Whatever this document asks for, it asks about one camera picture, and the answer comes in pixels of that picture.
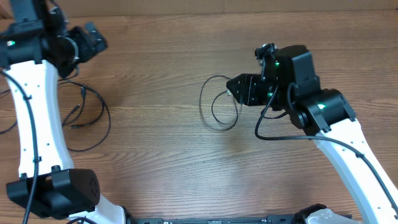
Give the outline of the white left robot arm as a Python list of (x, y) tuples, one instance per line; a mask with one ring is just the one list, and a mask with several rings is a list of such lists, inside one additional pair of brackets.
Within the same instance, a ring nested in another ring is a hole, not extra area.
[(14, 22), (1, 34), (1, 74), (14, 100), (21, 159), (19, 180), (6, 185), (26, 214), (68, 223), (132, 223), (100, 192), (96, 174), (77, 169), (63, 135), (58, 80), (107, 48), (92, 23), (67, 27), (59, 6), (12, 1)]

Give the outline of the black usb cable silver plug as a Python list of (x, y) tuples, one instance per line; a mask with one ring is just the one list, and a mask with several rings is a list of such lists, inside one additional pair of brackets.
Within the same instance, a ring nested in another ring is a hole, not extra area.
[(205, 87), (206, 87), (206, 84), (207, 84), (210, 80), (212, 80), (212, 79), (214, 79), (214, 78), (223, 78), (223, 79), (225, 79), (225, 80), (227, 80), (227, 81), (230, 81), (230, 80), (231, 80), (230, 77), (227, 77), (227, 76), (225, 76), (225, 75), (212, 75), (211, 77), (209, 77), (208, 79), (205, 80), (205, 82), (204, 82), (204, 83), (202, 84), (202, 86), (201, 86), (200, 94), (199, 94), (199, 99), (198, 99), (199, 115), (200, 115), (200, 118), (201, 118), (202, 123), (203, 123), (206, 127), (210, 128), (211, 130), (214, 130), (214, 131), (228, 131), (228, 130), (230, 130), (230, 129), (232, 129), (232, 128), (234, 128), (234, 127), (236, 126), (236, 124), (238, 123), (238, 119), (239, 119), (238, 104), (237, 104), (235, 98), (232, 99), (233, 106), (234, 106), (234, 115), (235, 115), (235, 117), (234, 117), (231, 121), (228, 121), (228, 122), (223, 122), (223, 121), (221, 121), (221, 120), (216, 116), (216, 113), (215, 113), (215, 111), (214, 111), (214, 107), (215, 107), (215, 103), (216, 103), (217, 99), (220, 98), (222, 95), (228, 95), (228, 93), (229, 93), (229, 90), (228, 90), (228, 89), (225, 89), (225, 90), (222, 91), (221, 93), (217, 94), (217, 95), (214, 97), (214, 99), (213, 99), (213, 101), (212, 101), (212, 103), (211, 103), (211, 107), (210, 107), (211, 115), (212, 115), (213, 119), (216, 121), (216, 123), (220, 126), (220, 128), (214, 128), (212, 125), (210, 125), (210, 124), (206, 121), (206, 118), (204, 117), (204, 114), (203, 114), (203, 110), (202, 110), (203, 92), (204, 92), (204, 89), (205, 89)]

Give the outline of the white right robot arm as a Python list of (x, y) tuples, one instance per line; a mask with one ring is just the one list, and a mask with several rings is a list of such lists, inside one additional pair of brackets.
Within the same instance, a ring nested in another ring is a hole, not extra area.
[(227, 82), (238, 103), (285, 111), (331, 162), (351, 194), (364, 223), (397, 222), (397, 187), (363, 134), (356, 113), (343, 94), (323, 89), (311, 52), (304, 45), (254, 51), (262, 70)]

